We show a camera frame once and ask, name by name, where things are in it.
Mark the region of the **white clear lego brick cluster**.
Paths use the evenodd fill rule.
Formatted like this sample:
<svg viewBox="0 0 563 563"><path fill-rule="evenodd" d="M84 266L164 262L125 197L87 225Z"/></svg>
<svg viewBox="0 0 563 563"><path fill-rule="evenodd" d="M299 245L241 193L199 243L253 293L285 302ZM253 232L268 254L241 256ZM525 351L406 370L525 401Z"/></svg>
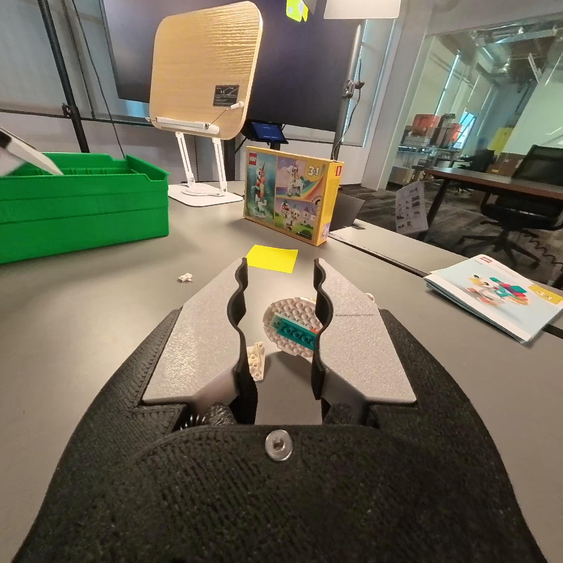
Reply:
<svg viewBox="0 0 563 563"><path fill-rule="evenodd" d="M255 382L264 380L265 348L263 341L255 342L246 348L250 375Z"/></svg>

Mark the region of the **metal storage shelf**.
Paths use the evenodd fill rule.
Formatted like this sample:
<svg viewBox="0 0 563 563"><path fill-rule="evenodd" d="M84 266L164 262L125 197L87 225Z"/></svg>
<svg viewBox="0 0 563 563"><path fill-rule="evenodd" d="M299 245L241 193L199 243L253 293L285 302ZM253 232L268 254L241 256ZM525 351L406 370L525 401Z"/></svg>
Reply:
<svg viewBox="0 0 563 563"><path fill-rule="evenodd" d="M400 150L454 150L463 125L456 114L416 114L412 124L405 127L399 143Z"/></svg>

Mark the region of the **ceiling light panel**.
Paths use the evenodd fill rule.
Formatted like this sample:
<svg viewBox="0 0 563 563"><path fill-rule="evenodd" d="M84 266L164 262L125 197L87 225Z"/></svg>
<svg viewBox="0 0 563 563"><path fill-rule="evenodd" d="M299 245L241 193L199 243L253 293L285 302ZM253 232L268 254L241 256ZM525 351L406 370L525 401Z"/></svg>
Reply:
<svg viewBox="0 0 563 563"><path fill-rule="evenodd" d="M323 17L330 20L396 19L401 1L327 1Z"/></svg>

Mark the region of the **light stand pole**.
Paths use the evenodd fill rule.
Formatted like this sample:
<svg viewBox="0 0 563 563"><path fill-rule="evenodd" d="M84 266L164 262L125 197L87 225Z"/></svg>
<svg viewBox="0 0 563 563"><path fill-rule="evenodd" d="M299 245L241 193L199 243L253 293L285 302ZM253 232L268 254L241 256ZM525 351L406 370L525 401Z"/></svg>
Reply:
<svg viewBox="0 0 563 563"><path fill-rule="evenodd" d="M346 134L346 127L348 123L348 108L350 102L356 92L356 90L361 91L363 82L360 79L356 79L356 69L360 61L360 51L362 47L362 39L365 32L366 20L361 20L357 25L354 35L354 40L352 43L351 54L348 61L348 67L346 71L346 78L341 90L341 101L338 113L338 119L335 128L334 140L332 145L332 150L330 158L332 160L337 160L340 148L342 145L343 138Z"/></svg>

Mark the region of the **lego instruction booklet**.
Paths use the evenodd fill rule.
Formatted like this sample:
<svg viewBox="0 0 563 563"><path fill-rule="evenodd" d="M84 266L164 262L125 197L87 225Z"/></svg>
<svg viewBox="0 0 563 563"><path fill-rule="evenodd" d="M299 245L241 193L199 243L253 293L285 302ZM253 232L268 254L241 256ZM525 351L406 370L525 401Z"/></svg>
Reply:
<svg viewBox="0 0 563 563"><path fill-rule="evenodd" d="M434 290L477 318L529 343L562 316L562 296L487 255L477 255L424 278Z"/></svg>

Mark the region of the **yellow wall sign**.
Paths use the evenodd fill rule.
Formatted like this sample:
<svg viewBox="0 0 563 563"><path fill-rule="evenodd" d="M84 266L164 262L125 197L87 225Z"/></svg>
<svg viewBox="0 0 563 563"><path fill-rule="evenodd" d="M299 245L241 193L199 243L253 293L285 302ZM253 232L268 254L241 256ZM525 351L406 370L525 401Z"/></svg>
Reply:
<svg viewBox="0 0 563 563"><path fill-rule="evenodd" d="M493 139L488 145L488 150L493 151L495 155L499 156L504 152L504 148L508 143L514 127L500 127L497 129Z"/></svg>

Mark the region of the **round white lego base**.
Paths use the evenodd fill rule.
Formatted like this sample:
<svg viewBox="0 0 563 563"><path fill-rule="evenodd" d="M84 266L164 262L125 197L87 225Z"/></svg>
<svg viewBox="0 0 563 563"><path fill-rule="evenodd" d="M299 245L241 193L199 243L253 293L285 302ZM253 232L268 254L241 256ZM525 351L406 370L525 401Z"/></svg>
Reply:
<svg viewBox="0 0 563 563"><path fill-rule="evenodd" d="M311 359L323 328L315 310L315 298L293 297L275 301L264 313L264 332L280 351Z"/></svg>

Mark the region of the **dark grey flat panel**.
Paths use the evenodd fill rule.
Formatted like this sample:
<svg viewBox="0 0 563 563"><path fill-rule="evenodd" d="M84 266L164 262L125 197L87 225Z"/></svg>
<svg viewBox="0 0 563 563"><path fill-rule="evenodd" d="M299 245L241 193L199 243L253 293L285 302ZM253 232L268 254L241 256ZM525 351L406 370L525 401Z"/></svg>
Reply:
<svg viewBox="0 0 563 563"><path fill-rule="evenodd" d="M329 232L351 227L364 204L362 199L338 192Z"/></svg>

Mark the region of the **black pole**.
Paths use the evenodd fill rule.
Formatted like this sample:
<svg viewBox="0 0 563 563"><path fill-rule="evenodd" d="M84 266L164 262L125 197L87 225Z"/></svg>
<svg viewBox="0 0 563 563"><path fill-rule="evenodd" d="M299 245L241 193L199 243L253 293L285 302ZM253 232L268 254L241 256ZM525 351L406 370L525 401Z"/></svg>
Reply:
<svg viewBox="0 0 563 563"><path fill-rule="evenodd" d="M49 2L37 2L65 98L65 103L62 105L62 113L65 117L69 118L73 124L74 133L81 152L89 153L90 150L87 142L87 137L82 126L81 114L76 105L72 85L67 73L67 67L62 54Z"/></svg>

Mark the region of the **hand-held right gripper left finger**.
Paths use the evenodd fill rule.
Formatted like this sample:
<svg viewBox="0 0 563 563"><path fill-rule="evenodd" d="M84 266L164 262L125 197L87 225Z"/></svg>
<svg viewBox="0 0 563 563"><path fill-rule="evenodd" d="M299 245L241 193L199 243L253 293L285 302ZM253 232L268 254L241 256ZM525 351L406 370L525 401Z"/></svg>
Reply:
<svg viewBox="0 0 563 563"><path fill-rule="evenodd" d="M144 392L146 404L257 405L246 342L248 266L239 258L184 303Z"/></svg>

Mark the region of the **green plastic bin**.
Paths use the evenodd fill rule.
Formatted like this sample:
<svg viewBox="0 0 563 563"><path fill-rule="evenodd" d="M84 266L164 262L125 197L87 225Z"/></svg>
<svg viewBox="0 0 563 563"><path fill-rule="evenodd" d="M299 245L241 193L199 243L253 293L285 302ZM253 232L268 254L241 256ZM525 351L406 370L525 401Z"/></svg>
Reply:
<svg viewBox="0 0 563 563"><path fill-rule="evenodd" d="M47 152L1 178L1 264L169 234L169 172L126 155Z"/></svg>

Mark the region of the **printed paper sheet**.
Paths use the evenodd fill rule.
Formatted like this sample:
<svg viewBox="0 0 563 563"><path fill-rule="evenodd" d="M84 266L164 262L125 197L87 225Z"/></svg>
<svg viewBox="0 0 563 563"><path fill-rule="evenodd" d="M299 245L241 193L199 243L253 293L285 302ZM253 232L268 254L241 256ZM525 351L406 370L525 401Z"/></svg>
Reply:
<svg viewBox="0 0 563 563"><path fill-rule="evenodd" d="M412 182L396 192L396 232L401 235L425 233L428 230L425 183Z"/></svg>

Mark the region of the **yellow sticky note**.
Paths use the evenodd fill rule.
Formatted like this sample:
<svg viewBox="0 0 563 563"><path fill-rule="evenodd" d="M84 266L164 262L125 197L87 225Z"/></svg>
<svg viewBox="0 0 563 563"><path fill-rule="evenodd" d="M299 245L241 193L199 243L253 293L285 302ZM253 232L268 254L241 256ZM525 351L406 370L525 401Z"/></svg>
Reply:
<svg viewBox="0 0 563 563"><path fill-rule="evenodd" d="M255 244L246 255L247 265L258 269L292 274L298 250Z"/></svg>

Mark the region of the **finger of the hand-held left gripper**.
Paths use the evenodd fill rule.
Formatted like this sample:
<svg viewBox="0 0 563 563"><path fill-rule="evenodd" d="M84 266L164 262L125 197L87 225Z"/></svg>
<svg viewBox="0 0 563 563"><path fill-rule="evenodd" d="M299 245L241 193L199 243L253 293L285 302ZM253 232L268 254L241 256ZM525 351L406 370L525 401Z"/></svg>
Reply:
<svg viewBox="0 0 563 563"><path fill-rule="evenodd" d="M1 128L1 177L9 175L25 163L52 175L63 175L58 166L44 153Z"/></svg>

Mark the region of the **yellow lego box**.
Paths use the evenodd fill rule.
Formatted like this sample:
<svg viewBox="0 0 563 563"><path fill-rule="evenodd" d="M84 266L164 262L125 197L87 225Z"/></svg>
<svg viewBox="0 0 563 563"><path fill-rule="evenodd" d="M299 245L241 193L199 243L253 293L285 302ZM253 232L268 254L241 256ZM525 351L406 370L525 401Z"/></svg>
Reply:
<svg viewBox="0 0 563 563"><path fill-rule="evenodd" d="M327 241L342 161L247 146L244 164L246 220L313 246Z"/></svg>

